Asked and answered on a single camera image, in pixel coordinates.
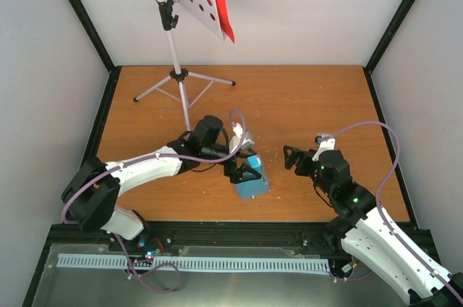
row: gray floor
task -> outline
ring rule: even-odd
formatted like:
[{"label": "gray floor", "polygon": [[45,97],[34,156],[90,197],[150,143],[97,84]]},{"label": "gray floor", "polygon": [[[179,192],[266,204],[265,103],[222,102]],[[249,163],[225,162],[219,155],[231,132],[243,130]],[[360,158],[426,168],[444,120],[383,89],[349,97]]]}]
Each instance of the gray floor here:
[{"label": "gray floor", "polygon": [[[96,245],[56,246],[51,250],[34,306],[405,306],[377,276],[361,282],[333,283],[307,274],[182,272],[173,293],[159,295],[122,270],[54,267],[58,253],[97,253]],[[355,274],[366,272],[365,267]],[[173,272],[156,272],[146,282],[157,288],[174,284]]]}]

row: tripod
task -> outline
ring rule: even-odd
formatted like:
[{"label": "tripod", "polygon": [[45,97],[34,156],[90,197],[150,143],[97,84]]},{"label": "tripod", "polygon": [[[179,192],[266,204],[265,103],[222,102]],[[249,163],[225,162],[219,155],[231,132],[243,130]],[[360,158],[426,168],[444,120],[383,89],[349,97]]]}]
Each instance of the tripod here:
[{"label": "tripod", "polygon": [[[138,95],[135,97],[133,100],[135,102],[138,102],[140,99],[148,95],[149,93],[153,92],[154,90],[157,90],[159,92],[162,92],[166,94],[169,97],[172,97],[173,99],[179,101],[182,103],[182,108],[183,108],[183,115],[184,115],[184,120],[185,120],[185,126],[187,128],[187,131],[191,131],[191,124],[190,124],[190,116],[188,114],[189,109],[197,102],[197,100],[212,86],[214,83],[223,83],[231,86],[235,86],[236,83],[234,81],[230,80],[224,80],[224,79],[218,79],[217,77],[209,77],[207,75],[202,75],[202,74],[197,74],[197,73],[192,73],[188,72],[186,68],[181,68],[179,59],[177,56],[177,50],[175,49],[175,42],[174,42],[174,36],[172,34],[172,29],[177,26],[179,16],[175,15],[172,16],[172,6],[174,5],[174,0],[156,0],[156,2],[159,5],[159,14],[161,15],[161,21],[162,21],[162,26],[163,29],[166,31],[167,34],[167,41],[169,42],[169,48],[171,51],[172,55],[172,61],[174,63],[174,68],[173,70],[169,73],[167,77],[165,77],[163,80],[152,86],[151,88],[147,89],[145,92],[142,94]],[[190,77],[197,77],[199,79],[204,79],[204,80],[210,80],[209,84],[204,88],[203,91],[197,97],[195,100],[191,103],[188,104],[188,98],[187,98],[187,91],[185,89],[184,85],[184,79],[186,76]],[[180,98],[177,98],[176,96],[171,95],[170,93],[167,93],[164,90],[161,90],[160,87],[167,83],[170,79],[175,79],[178,84],[179,84],[179,89],[180,89]]]}]

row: robotic arm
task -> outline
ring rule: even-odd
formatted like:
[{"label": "robotic arm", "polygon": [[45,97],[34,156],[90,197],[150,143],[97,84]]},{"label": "robotic arm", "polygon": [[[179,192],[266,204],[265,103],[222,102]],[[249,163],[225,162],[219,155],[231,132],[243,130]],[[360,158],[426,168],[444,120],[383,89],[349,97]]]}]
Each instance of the robotic arm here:
[{"label": "robotic arm", "polygon": [[[117,198],[123,193],[161,177],[190,171],[202,161],[214,159],[223,159],[220,163],[224,166],[224,175],[232,183],[262,177],[246,163],[237,166],[237,158],[244,155],[242,151],[248,150],[255,154],[251,149],[254,144],[252,135],[243,132],[242,127],[236,124],[235,136],[230,142],[226,136],[226,144],[221,145],[217,140],[223,131],[222,121],[208,115],[197,123],[192,132],[184,133],[152,153],[105,164],[97,157],[87,160],[61,195],[63,202],[69,203],[73,196],[81,193],[69,205],[67,216],[77,221],[84,232],[105,230],[135,241],[139,248],[143,248],[148,242],[150,229],[136,211],[128,211],[116,205]],[[103,174],[107,175],[82,192],[84,185]]]},{"label": "robotic arm", "polygon": [[[337,253],[347,252],[364,262],[406,304],[457,306],[457,299],[449,291],[449,285],[461,296],[463,274],[452,275],[431,259],[382,208],[390,224],[386,226],[375,197],[352,180],[349,163],[341,151],[334,150],[334,138],[320,134],[315,143],[317,151],[284,146],[285,168],[291,169],[296,165],[295,174],[309,177],[315,192],[322,198],[318,193],[321,189],[328,198],[328,205],[338,214],[326,225],[324,240],[328,248]],[[431,272],[423,261],[432,268]]]}]

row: wall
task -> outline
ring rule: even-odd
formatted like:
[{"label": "wall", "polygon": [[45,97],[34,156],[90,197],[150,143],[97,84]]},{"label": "wall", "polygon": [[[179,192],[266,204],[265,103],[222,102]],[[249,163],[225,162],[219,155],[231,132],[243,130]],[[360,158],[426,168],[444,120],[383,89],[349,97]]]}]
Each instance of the wall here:
[{"label": "wall", "polygon": [[0,0],[0,296],[21,306],[108,77],[67,0]]},{"label": "wall", "polygon": [[[116,64],[171,64],[153,0],[82,0]],[[366,64],[401,0],[228,0],[237,43],[183,8],[183,64]]]},{"label": "wall", "polygon": [[462,0],[417,0],[373,73],[418,222],[454,272],[463,271],[462,16]]}]

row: wooden tabletop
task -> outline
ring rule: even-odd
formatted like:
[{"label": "wooden tabletop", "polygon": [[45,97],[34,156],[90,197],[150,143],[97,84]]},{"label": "wooden tabletop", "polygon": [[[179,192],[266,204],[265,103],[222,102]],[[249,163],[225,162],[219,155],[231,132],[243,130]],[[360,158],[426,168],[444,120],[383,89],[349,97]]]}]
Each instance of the wooden tabletop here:
[{"label": "wooden tabletop", "polygon": [[[190,72],[235,80],[232,87],[214,83],[192,107],[192,126],[204,115],[228,123],[231,109],[241,110],[254,149],[262,156],[271,191],[242,200],[223,168],[187,172],[144,184],[124,194],[118,204],[149,220],[182,221],[329,221],[335,213],[313,191],[309,178],[284,168],[284,145],[314,148],[317,133],[334,133],[347,125],[377,120],[360,66],[191,66]],[[184,132],[182,107],[158,91],[140,102],[133,98],[166,77],[171,67],[123,67],[98,156],[102,161],[128,159],[154,151]],[[187,77],[189,101],[208,84]],[[163,90],[179,96],[170,80]],[[336,139],[355,181],[375,192],[391,160],[381,129],[364,126]],[[396,221],[409,219],[395,176],[382,200]]]}]

